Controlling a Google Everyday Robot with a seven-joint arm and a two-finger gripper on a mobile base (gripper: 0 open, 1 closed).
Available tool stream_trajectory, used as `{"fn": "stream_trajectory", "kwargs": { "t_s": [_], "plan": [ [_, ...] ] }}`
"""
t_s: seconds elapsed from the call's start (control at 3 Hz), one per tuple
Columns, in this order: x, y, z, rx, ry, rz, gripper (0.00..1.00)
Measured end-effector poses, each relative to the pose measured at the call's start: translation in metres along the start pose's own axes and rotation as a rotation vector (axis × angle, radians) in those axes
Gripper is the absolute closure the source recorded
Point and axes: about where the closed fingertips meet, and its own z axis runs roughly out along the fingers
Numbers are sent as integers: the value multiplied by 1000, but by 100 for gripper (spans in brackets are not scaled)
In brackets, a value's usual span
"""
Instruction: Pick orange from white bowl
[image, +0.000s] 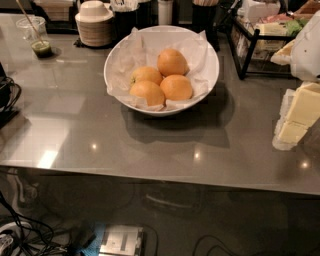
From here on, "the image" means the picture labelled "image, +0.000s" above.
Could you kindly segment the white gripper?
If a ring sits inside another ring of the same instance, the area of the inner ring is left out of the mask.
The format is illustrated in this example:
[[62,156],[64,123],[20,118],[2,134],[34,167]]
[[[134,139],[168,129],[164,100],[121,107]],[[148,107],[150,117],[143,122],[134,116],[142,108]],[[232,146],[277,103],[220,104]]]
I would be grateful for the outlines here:
[[283,96],[280,118],[276,123],[272,145],[291,150],[320,118],[320,11],[317,11],[292,40],[275,52],[270,61],[289,65],[291,74],[303,82]]

